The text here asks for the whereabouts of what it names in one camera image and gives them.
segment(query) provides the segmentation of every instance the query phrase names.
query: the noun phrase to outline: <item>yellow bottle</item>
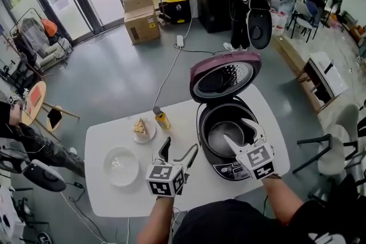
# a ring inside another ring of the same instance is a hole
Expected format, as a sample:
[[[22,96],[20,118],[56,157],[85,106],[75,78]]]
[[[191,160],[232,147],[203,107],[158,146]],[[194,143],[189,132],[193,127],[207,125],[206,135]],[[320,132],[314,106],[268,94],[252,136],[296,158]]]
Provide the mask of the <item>yellow bottle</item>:
[[[161,111],[161,109],[158,106],[154,107],[153,112],[155,114],[155,120],[158,122],[160,127],[163,129],[170,129],[170,122],[166,114],[163,111]]]

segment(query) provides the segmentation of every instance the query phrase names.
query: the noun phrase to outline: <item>gray floor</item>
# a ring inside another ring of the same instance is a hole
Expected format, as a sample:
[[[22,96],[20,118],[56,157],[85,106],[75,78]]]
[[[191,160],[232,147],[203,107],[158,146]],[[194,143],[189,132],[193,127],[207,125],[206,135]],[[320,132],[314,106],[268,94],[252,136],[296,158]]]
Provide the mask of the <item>gray floor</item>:
[[[54,75],[46,81],[46,101],[61,105],[81,117],[79,121],[64,117],[61,127],[56,131],[63,145],[75,147],[83,158],[85,135],[90,126],[151,109],[157,90],[177,54],[172,46],[176,35],[185,34],[187,29],[188,25],[164,28],[161,39],[134,47],[122,26],[77,46],[69,59],[69,65],[66,68],[53,69],[51,72]],[[230,32],[207,34],[194,21],[185,49],[220,51],[223,49],[222,43],[229,39],[229,35]],[[312,145],[300,148],[296,141],[322,135],[323,131],[302,88],[280,55],[270,47],[260,51],[260,54],[262,69],[254,84],[267,100],[281,127],[292,170],[317,151]],[[191,99],[189,69],[207,57],[210,55],[182,52],[157,104],[163,107]],[[76,180],[85,186],[85,181],[68,170],[60,169],[60,173],[68,182]],[[316,164],[297,176],[290,172],[284,179],[301,198],[306,199],[309,190],[319,180]],[[32,186],[20,175],[13,176],[13,185]],[[79,192],[80,190],[70,186],[64,194],[76,198]],[[30,199],[38,220],[50,222],[48,230],[55,243],[100,243],[68,208],[60,194],[34,187],[33,191],[23,193],[23,196]],[[260,188],[238,199],[262,210],[265,193]],[[87,193],[80,200],[79,207],[95,221],[109,242],[126,241],[126,218],[96,217]],[[146,218],[131,219],[130,243],[136,242],[136,235],[145,222]]]

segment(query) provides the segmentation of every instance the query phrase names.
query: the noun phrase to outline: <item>bottle cap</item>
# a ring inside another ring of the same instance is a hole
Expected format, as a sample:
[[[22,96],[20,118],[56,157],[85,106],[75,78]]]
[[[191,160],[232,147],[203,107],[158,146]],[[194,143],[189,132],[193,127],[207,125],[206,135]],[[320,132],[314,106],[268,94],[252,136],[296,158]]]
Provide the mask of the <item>bottle cap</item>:
[[[159,115],[161,113],[161,110],[160,110],[160,108],[158,106],[155,106],[153,108],[153,112],[154,112],[155,115]]]

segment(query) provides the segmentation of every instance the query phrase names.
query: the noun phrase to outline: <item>inner pot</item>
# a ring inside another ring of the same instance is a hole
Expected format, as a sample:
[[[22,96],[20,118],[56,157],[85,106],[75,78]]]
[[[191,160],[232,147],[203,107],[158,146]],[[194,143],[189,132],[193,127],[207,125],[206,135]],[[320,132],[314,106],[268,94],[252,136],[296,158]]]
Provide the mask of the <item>inner pot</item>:
[[[254,143],[255,132],[242,119],[257,122],[250,110],[240,103],[226,103],[213,108],[201,125],[204,143],[216,155],[235,158],[236,155],[224,139],[224,134],[239,146]]]

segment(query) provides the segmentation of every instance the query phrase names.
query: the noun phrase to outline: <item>wooden table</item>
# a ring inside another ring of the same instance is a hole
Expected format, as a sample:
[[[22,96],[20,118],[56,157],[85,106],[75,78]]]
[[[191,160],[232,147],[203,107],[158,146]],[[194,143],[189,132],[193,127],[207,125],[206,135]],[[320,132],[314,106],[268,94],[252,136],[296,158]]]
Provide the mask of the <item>wooden table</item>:
[[[39,88],[39,91],[41,92],[41,97],[38,100],[37,104],[35,104],[34,107],[31,108],[31,112],[29,113],[29,108],[31,107],[31,102],[30,102],[30,97],[32,92],[36,89]],[[47,127],[45,125],[42,124],[42,122],[40,122],[37,118],[39,112],[41,109],[44,109],[44,111],[49,113],[49,110],[45,108],[45,106],[51,108],[51,109],[55,109],[57,111],[60,111],[62,113],[65,113],[67,115],[70,115],[72,117],[76,117],[78,119],[80,119],[79,116],[76,116],[75,114],[72,114],[68,111],[65,111],[64,109],[62,109],[60,106],[53,106],[51,104],[48,104],[47,102],[45,102],[45,97],[46,97],[46,92],[47,92],[47,86],[46,83],[44,81],[40,81],[38,83],[36,83],[34,85],[34,87],[32,87],[32,89],[29,92],[29,95],[27,97],[26,100],[26,105],[25,105],[25,109],[22,112],[22,123],[24,123],[25,125],[31,125],[33,123],[33,121],[35,121],[37,124],[40,125],[40,127],[42,127],[47,133],[49,133],[53,138],[55,138],[56,140],[60,141],[53,133],[52,131],[56,130],[58,128],[58,126],[60,125],[61,121],[59,121],[54,128],[51,127],[51,124],[49,123],[49,119],[47,119]]]
[[[331,63],[332,61],[324,52],[310,54],[308,62],[297,77],[317,114],[348,89],[335,66],[325,73]],[[323,105],[314,95],[315,90],[320,89],[320,87],[324,87],[323,89],[328,95],[327,99],[323,101]]]

